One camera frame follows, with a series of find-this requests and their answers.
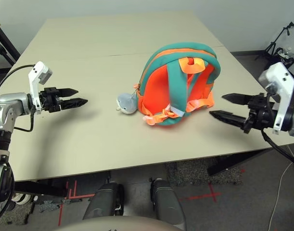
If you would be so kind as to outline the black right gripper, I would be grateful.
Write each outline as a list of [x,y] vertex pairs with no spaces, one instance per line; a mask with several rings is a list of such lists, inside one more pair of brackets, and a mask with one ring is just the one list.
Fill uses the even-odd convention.
[[239,128],[243,127],[243,131],[246,134],[251,129],[263,130],[265,128],[273,128],[276,116],[272,109],[274,103],[270,102],[270,97],[271,94],[269,93],[266,96],[263,93],[254,96],[230,93],[222,96],[223,99],[233,104],[248,105],[250,111],[247,119],[222,110],[210,111],[209,113],[217,120],[226,124]]

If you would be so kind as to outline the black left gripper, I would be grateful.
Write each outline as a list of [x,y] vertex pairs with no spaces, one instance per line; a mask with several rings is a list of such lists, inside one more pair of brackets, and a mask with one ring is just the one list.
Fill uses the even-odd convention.
[[81,107],[86,104],[88,100],[82,98],[74,98],[65,101],[60,100],[62,96],[72,96],[77,93],[77,90],[71,88],[44,88],[44,90],[39,93],[42,109],[49,113],[54,113],[61,111],[61,109]]

